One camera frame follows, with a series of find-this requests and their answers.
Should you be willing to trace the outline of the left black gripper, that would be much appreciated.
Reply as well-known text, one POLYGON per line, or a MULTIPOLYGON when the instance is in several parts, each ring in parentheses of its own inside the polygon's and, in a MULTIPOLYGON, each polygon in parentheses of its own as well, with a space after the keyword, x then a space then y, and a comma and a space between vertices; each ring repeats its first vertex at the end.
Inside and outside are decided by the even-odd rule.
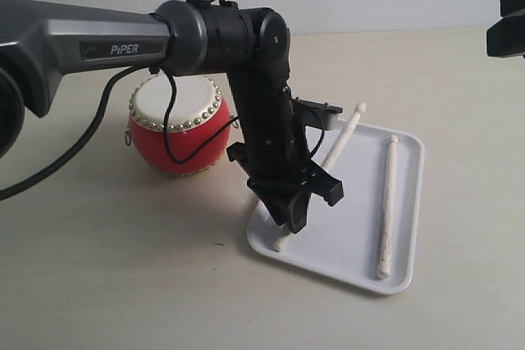
POLYGON ((282 149, 233 143, 227 148, 230 161, 248 176, 247 185, 261 200, 277 225, 297 234, 307 224, 311 195, 334 206, 343 198, 343 184, 315 161, 292 161, 282 149))

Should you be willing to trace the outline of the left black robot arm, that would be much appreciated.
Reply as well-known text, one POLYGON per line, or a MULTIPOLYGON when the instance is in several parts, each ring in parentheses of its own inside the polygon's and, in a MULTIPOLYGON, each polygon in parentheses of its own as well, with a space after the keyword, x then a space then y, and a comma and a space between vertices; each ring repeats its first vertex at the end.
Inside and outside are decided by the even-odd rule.
POLYGON ((270 8, 171 0, 138 14, 35 0, 1 0, 1 149, 26 111, 49 112, 62 77, 116 69, 227 76, 244 139, 227 155, 278 225, 298 233, 316 194, 335 205, 342 183, 313 161, 305 130, 326 130, 333 108, 292 96, 290 31, 270 8))

